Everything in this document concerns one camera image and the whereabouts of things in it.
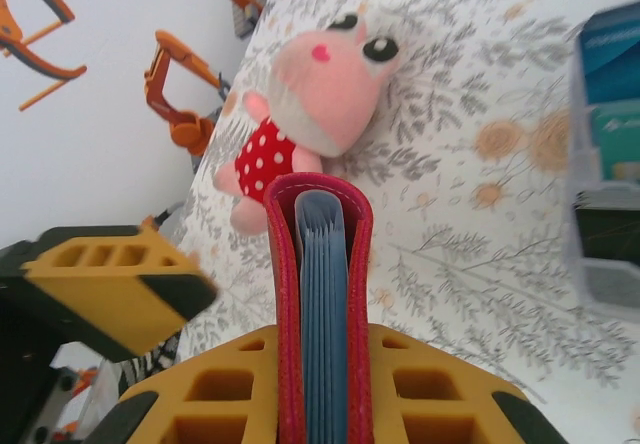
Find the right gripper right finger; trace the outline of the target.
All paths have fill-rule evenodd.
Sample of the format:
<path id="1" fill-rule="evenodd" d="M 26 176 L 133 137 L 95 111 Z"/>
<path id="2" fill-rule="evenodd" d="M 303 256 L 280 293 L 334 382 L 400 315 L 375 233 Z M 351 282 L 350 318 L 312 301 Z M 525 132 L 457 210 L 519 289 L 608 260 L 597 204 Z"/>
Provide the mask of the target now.
<path id="1" fill-rule="evenodd" d="M 512 383 L 369 326 L 373 444 L 569 444 Z"/>

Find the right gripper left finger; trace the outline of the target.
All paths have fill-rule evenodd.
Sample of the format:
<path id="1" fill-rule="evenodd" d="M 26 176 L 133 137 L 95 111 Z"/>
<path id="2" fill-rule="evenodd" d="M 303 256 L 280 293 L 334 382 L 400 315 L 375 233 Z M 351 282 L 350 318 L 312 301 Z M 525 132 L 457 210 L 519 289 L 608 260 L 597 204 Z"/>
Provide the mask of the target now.
<path id="1" fill-rule="evenodd" d="M 278 444 L 277 328 L 130 387 L 87 444 Z"/>

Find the red card holder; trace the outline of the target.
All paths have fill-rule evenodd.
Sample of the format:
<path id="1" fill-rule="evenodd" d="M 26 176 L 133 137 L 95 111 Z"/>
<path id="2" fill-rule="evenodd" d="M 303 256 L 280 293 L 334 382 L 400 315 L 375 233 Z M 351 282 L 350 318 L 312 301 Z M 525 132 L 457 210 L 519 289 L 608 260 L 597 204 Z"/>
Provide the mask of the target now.
<path id="1" fill-rule="evenodd" d="M 279 444 L 305 444 L 300 336 L 299 267 L 294 245 L 294 203 L 305 191 L 327 191 L 339 198 L 345 216 L 348 277 L 346 298 L 348 444 L 374 444 L 367 265 L 373 230 L 373 210 L 353 184 L 321 173 L 291 173 L 266 188 L 264 207 L 276 295 L 278 327 Z"/>

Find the clear acrylic card box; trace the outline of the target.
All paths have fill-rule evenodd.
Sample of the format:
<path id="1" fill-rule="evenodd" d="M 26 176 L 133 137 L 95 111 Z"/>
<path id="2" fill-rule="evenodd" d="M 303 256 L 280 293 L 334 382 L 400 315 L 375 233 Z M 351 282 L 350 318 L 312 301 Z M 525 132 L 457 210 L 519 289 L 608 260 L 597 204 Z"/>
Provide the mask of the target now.
<path id="1" fill-rule="evenodd" d="M 565 256 L 583 305 L 640 323 L 640 0 L 592 15 L 575 41 Z"/>

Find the black VIP card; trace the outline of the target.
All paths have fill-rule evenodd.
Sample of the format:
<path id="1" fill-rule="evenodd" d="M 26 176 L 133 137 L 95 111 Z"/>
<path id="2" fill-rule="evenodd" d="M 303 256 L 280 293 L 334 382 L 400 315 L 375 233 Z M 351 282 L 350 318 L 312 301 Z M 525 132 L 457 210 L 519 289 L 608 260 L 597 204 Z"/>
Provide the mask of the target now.
<path id="1" fill-rule="evenodd" d="M 640 267 L 640 209 L 575 206 L 582 255 Z"/>

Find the teal card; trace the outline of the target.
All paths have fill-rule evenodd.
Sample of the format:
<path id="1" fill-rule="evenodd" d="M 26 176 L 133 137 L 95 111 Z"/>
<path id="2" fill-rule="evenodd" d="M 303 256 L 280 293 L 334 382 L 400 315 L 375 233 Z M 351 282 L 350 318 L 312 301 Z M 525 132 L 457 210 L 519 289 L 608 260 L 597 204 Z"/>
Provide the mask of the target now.
<path id="1" fill-rule="evenodd" d="M 591 137 L 604 180 L 640 183 L 640 100 L 596 106 Z"/>

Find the blue VIP card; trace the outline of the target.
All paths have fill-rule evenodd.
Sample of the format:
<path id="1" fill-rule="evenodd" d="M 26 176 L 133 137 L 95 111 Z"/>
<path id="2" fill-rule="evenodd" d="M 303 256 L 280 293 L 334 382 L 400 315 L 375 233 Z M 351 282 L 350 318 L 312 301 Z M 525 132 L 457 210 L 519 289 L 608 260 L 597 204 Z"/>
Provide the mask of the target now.
<path id="1" fill-rule="evenodd" d="M 640 98 L 640 0 L 591 16 L 578 42 L 588 104 Z"/>

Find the striped sock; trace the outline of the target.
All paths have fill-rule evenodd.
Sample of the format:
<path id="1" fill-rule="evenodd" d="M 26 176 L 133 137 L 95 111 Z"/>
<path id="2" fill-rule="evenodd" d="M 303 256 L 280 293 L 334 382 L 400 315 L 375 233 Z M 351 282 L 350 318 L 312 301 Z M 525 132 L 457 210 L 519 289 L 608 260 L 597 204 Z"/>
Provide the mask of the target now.
<path id="1" fill-rule="evenodd" d="M 176 363 L 180 332 L 160 342 L 149 352 L 117 364 L 118 392 L 122 396 L 133 385 L 158 374 Z"/>

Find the floral tablecloth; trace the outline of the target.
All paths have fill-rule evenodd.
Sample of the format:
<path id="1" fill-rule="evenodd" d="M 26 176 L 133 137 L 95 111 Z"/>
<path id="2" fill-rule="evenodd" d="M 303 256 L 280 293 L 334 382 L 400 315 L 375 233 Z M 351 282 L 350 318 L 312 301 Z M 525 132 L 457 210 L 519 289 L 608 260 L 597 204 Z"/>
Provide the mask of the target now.
<path id="1" fill-rule="evenodd" d="M 234 83 L 346 11 L 400 42 L 328 167 L 374 210 L 369 317 L 513 382 L 570 444 L 640 444 L 640 324 L 584 307 L 563 259 L 573 41 L 628 1 L 268 0 Z"/>

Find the pink plush toy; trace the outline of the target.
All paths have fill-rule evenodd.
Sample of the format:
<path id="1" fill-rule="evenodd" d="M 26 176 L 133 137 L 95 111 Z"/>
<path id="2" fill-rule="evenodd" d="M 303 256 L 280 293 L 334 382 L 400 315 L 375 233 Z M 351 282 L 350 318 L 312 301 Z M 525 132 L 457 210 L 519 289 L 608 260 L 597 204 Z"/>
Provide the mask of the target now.
<path id="1" fill-rule="evenodd" d="M 232 227 L 245 235 L 267 228 L 267 187 L 291 173 L 320 173 L 369 125 L 382 89 L 397 69 L 400 47 L 388 35 L 370 37 L 365 19 L 347 13 L 324 30 L 304 32 L 275 57 L 265 93 L 243 104 L 257 127 L 214 176 L 217 190 L 237 198 Z"/>

